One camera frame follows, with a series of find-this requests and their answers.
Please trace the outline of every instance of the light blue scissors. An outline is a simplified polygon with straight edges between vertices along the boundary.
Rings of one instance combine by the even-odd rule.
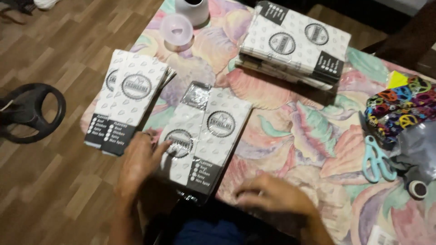
[[[365,117],[362,112],[359,111],[359,119],[362,129],[365,134],[365,156],[362,161],[362,171],[365,178],[371,183],[377,183],[380,180],[380,172],[385,180],[394,181],[397,178],[397,171],[390,165],[391,160],[388,156],[380,149],[375,138],[370,135],[369,129],[366,126]],[[367,170],[367,162],[369,161],[371,165],[371,172],[373,178],[370,177]],[[391,171],[388,171],[386,164],[389,164]]]

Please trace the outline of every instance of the floral tablecloth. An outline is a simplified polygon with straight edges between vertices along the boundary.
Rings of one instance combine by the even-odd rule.
[[[436,184],[425,200],[413,200],[402,180],[369,184],[362,176],[364,141],[358,111],[371,95],[384,90],[388,74],[414,71],[358,50],[347,62],[334,105],[323,106],[276,79],[234,66],[236,43],[251,20],[251,9],[230,0],[209,0],[210,22],[194,30],[191,48],[168,50],[159,34],[162,18],[174,13],[165,0],[131,48],[158,57],[177,71],[163,89],[146,128],[162,130],[191,81],[208,83],[253,103],[236,152],[217,192],[232,204],[232,191],[245,178],[268,172],[299,185],[318,206],[336,243],[365,245],[373,225],[400,244],[436,243]],[[81,119],[86,132],[96,101]]]

